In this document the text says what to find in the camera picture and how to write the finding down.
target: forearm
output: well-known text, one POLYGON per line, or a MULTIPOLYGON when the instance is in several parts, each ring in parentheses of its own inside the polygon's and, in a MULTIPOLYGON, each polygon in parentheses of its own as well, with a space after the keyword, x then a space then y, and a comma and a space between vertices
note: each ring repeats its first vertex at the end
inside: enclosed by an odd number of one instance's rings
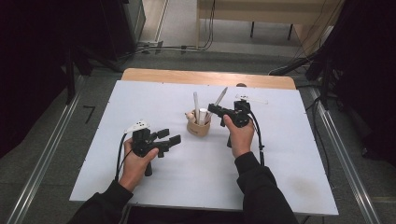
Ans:
POLYGON ((95 193, 85 202, 68 223, 119 223, 122 208, 133 194, 113 181, 102 193, 95 193))
POLYGON ((244 192, 246 223, 297 223, 283 193, 268 167, 262 167, 249 152, 235 160, 237 183, 244 192))

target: white board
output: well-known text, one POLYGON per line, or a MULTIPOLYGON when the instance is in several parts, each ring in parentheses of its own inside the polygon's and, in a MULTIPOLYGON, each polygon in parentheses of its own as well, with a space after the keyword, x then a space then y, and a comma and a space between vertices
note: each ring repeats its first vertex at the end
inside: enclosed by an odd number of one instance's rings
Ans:
MULTIPOLYGON (((181 143, 152 162, 153 175, 144 177, 129 203, 223 211, 242 210, 243 193, 231 149, 229 132, 212 116, 205 137, 191 135, 185 112, 214 103, 224 87, 155 82, 118 81, 99 124, 70 197, 86 201, 104 192, 114 179, 123 131, 143 119, 152 132, 169 129, 181 143)), ((233 108, 237 94, 267 102, 250 102, 262 131, 265 165, 296 214, 338 215, 298 91, 229 87, 219 105, 233 108)), ((259 158, 255 134, 252 151, 259 158)))

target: hand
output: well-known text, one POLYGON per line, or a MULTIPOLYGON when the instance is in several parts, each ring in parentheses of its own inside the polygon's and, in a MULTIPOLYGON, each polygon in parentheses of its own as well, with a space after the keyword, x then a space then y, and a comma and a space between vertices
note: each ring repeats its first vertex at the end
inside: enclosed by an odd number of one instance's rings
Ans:
POLYGON ((128 153, 129 155, 124 160, 122 177, 119 183, 132 192, 143 178, 149 162, 157 156, 158 148, 152 149, 144 158, 138 157, 132 151, 132 138, 130 138, 124 142, 124 155, 128 153))
POLYGON ((223 119, 225 125, 230 131, 233 156, 238 158, 239 156, 249 152, 254 134, 253 122, 250 120, 247 126, 238 128, 233 124, 233 121, 228 115, 224 115, 223 119))

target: table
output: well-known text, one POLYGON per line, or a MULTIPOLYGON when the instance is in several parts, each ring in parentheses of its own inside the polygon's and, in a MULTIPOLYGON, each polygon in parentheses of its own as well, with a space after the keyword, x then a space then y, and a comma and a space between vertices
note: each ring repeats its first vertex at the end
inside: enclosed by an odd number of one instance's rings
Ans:
MULTIPOLYGON (((200 19, 210 19, 213 1, 197 0, 196 47, 200 19)), ((343 4, 344 0, 216 0, 214 19, 293 24, 305 54, 309 55, 327 28, 335 24, 343 4)))
MULTIPOLYGON (((224 85, 229 89, 220 104, 227 108, 232 106, 236 93, 248 93, 261 100, 265 95, 267 104, 251 102, 251 106, 253 111, 260 111, 255 114, 263 125, 266 165, 271 167, 292 210, 297 214, 337 215, 292 79, 212 72, 127 69, 112 92, 70 200, 85 201, 108 187, 114 178, 123 130, 145 117, 152 131, 169 128, 170 136, 180 134, 182 143, 172 147, 163 159, 153 161, 153 175, 136 187, 130 204, 241 210, 243 194, 236 185, 232 153, 226 147, 228 132, 219 126, 219 118, 212 117, 209 134, 197 137, 188 133, 184 118, 184 112, 193 107, 192 90, 198 91, 199 101, 205 105, 216 100, 213 98, 218 97, 224 85), (249 88, 235 87, 237 83, 249 88), (279 140, 280 136, 287 136, 288 141, 279 140)), ((255 135, 252 148, 258 148, 257 140, 255 135)), ((253 149, 253 153, 258 157, 258 149, 253 149)))

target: sleeve cuff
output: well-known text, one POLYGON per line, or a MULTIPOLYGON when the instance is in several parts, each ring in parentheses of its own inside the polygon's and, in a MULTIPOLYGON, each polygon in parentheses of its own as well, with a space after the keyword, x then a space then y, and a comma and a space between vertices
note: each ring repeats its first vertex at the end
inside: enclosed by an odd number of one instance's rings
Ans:
POLYGON ((134 196, 132 192, 125 189, 117 181, 113 180, 108 189, 102 194, 110 203, 123 207, 134 196))
POLYGON ((256 157, 251 151, 236 158, 235 165, 239 175, 260 166, 256 157))

